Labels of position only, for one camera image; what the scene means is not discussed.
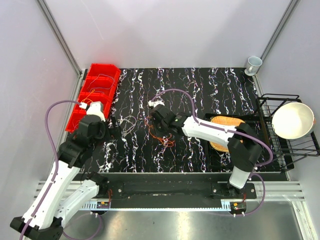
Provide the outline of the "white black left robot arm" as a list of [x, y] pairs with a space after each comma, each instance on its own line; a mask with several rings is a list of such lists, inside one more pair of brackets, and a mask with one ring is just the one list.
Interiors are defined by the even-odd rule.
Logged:
[[102, 102], [76, 104], [85, 110], [85, 115], [59, 147], [51, 146], [54, 163], [44, 186], [23, 216], [13, 218], [10, 223], [21, 240], [58, 240], [67, 223], [84, 204], [92, 198], [110, 199], [113, 195], [108, 178], [91, 172], [69, 197], [63, 199], [74, 177], [92, 157], [95, 146], [121, 136], [115, 117], [112, 127], [108, 126]]

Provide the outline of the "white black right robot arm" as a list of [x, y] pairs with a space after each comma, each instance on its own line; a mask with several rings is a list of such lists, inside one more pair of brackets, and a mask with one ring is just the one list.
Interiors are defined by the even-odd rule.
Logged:
[[236, 199], [244, 194], [245, 184], [262, 152], [261, 144], [254, 141], [257, 136], [248, 124], [225, 125], [186, 113], [174, 114], [161, 101], [150, 100], [148, 107], [157, 136], [171, 134], [197, 138], [227, 149], [233, 164], [227, 185], [228, 195]]

